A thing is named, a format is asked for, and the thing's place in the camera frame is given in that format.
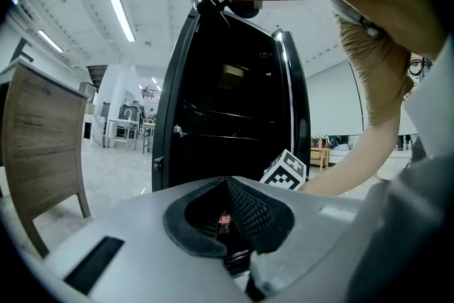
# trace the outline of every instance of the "ceiling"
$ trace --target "ceiling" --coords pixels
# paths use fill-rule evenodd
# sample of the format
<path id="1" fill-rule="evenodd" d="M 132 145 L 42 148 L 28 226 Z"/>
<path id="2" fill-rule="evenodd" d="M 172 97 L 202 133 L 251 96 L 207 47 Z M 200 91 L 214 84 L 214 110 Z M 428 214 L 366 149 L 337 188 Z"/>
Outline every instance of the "ceiling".
<path id="1" fill-rule="evenodd" d="M 189 0 L 122 0 L 136 37 L 129 43 L 110 0 L 19 1 L 33 19 L 28 32 L 40 38 L 38 31 L 43 29 L 63 48 L 63 53 L 52 48 L 62 62 L 81 68 L 136 65 L 143 87 L 154 85 L 151 77 L 163 79 L 191 7 Z M 307 77 L 346 59 L 327 0 L 265 4 L 252 21 L 269 31 L 282 28 L 293 33 Z"/>

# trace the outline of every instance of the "chair leg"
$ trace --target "chair leg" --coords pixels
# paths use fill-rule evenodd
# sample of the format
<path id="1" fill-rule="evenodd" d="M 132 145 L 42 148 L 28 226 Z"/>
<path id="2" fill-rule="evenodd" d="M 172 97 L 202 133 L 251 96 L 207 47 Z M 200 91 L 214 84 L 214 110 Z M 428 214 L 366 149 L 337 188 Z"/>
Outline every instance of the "chair leg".
<path id="1" fill-rule="evenodd" d="M 85 195 L 85 191 L 83 189 L 77 193 L 77 199 L 79 200 L 80 210 L 82 211 L 82 216 L 84 219 L 90 217 L 90 208 L 88 207 L 87 196 Z"/>
<path id="2" fill-rule="evenodd" d="M 20 220 L 24 230 L 27 233 L 28 238 L 30 239 L 33 246 L 35 246 L 38 254 L 40 254 L 42 258 L 45 258 L 45 256 L 49 253 L 49 249 L 44 244 L 44 241 L 42 240 L 40 234 L 38 233 L 38 230 L 35 227 L 35 224 L 33 223 L 33 220 L 30 220 L 28 217 Z"/>

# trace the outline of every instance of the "black slot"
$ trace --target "black slot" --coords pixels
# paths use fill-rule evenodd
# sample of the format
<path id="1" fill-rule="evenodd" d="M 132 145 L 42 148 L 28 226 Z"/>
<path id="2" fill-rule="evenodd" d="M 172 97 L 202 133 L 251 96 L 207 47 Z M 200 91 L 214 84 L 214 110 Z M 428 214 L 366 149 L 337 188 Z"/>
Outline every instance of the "black slot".
<path id="1" fill-rule="evenodd" d="M 103 238 L 65 278 L 65 283 L 88 294 L 123 244 L 124 241 L 118 238 Z"/>
<path id="2" fill-rule="evenodd" d="M 90 139 L 91 132 L 92 132 L 92 123 L 85 123 L 84 139 Z"/>

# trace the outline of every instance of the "person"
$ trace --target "person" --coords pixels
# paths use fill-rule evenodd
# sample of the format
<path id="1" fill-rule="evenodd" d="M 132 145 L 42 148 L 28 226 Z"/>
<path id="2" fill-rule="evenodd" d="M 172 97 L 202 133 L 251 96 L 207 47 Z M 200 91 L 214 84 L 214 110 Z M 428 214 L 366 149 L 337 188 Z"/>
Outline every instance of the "person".
<path id="1" fill-rule="evenodd" d="M 398 136 L 397 137 L 397 150 L 403 150 L 404 149 L 404 136 Z"/>
<path id="2" fill-rule="evenodd" d="M 269 0 L 231 1 L 257 8 Z M 364 86 L 368 115 L 368 126 L 348 155 L 302 188 L 336 196 L 368 180 L 389 157 L 396 145 L 404 95 L 414 85 L 407 76 L 410 55 L 435 60 L 447 32 L 429 0 L 330 2 L 340 43 Z"/>
<path id="3" fill-rule="evenodd" d="M 150 109 L 150 111 L 148 112 L 148 118 L 153 119 L 154 117 L 155 117 L 155 111 L 154 111 L 154 109 Z"/>

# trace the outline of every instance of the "white wall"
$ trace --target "white wall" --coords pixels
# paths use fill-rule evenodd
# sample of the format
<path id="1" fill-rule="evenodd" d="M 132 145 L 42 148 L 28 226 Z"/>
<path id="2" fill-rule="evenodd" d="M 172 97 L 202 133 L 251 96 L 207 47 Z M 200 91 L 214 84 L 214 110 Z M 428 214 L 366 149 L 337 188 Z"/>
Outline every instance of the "white wall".
<path id="1" fill-rule="evenodd" d="M 8 66 L 20 39 L 21 36 L 11 25 L 8 23 L 0 25 L 0 72 Z M 68 86 L 76 89 L 79 82 L 87 80 L 85 77 L 59 65 L 35 47 L 26 45 L 23 51 L 33 58 L 32 66 Z"/>
<path id="2" fill-rule="evenodd" d="M 95 115 L 101 115 L 102 104 L 104 102 L 111 102 L 118 76 L 124 71 L 123 67 L 120 65 L 107 66 L 101 86 L 99 87 L 98 97 L 96 98 L 96 105 L 94 107 Z"/>
<path id="3" fill-rule="evenodd" d="M 309 77 L 306 84 L 312 135 L 362 133 L 360 98 L 347 62 Z"/>
<path id="4" fill-rule="evenodd" d="M 145 115 L 148 115 L 150 109 L 153 109 L 153 113 L 157 113 L 157 108 L 159 107 L 159 100 L 144 99 L 143 106 L 145 107 Z"/>
<path id="5" fill-rule="evenodd" d="M 100 115 L 104 102 L 110 102 L 109 119 L 118 119 L 126 92 L 134 95 L 134 99 L 143 105 L 142 92 L 139 87 L 134 66 L 109 65 L 104 73 L 99 93 L 96 98 L 94 114 Z"/>
<path id="6" fill-rule="evenodd" d="M 124 88 L 134 95 L 134 99 L 139 101 L 140 105 L 143 105 L 142 90 L 139 87 L 139 79 L 135 71 L 135 66 L 129 67 L 124 79 Z"/>

